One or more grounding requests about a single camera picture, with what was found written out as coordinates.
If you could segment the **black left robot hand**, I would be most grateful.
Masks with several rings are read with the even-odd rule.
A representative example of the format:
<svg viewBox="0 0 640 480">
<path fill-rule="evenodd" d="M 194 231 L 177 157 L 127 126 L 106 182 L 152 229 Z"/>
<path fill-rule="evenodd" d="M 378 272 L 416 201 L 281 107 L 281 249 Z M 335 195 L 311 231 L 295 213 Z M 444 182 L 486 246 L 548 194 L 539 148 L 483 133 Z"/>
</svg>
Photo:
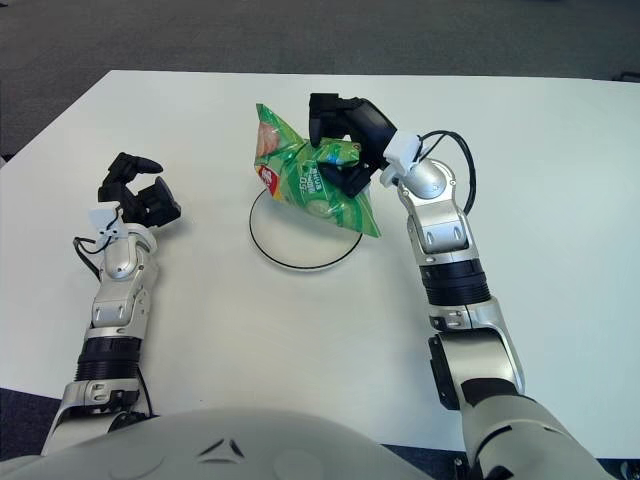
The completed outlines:
<svg viewBox="0 0 640 480">
<path fill-rule="evenodd" d="M 120 152 L 108 168 L 108 174 L 99 187 L 99 202 L 116 202 L 122 209 L 125 223 L 144 227 L 161 227 L 181 216 L 181 206 L 174 199 L 168 185 L 160 177 L 154 183 L 134 194 L 128 187 L 138 174 L 161 173 L 163 167 L 145 157 Z"/>
</svg>

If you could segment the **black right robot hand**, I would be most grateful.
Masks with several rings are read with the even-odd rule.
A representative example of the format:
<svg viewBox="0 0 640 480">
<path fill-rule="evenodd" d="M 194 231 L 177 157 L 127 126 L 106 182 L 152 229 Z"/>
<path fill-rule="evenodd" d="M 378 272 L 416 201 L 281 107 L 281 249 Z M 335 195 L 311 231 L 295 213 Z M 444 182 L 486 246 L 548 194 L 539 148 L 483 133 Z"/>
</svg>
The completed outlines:
<svg viewBox="0 0 640 480">
<path fill-rule="evenodd" d="M 369 100 L 340 98 L 337 93 L 312 93 L 309 100 L 309 136 L 313 147 L 323 139 L 342 140 L 349 136 L 360 145 L 354 166 L 321 167 L 322 175 L 349 198 L 368 186 L 371 176 L 384 171 L 388 162 L 384 151 L 397 128 Z"/>
</svg>

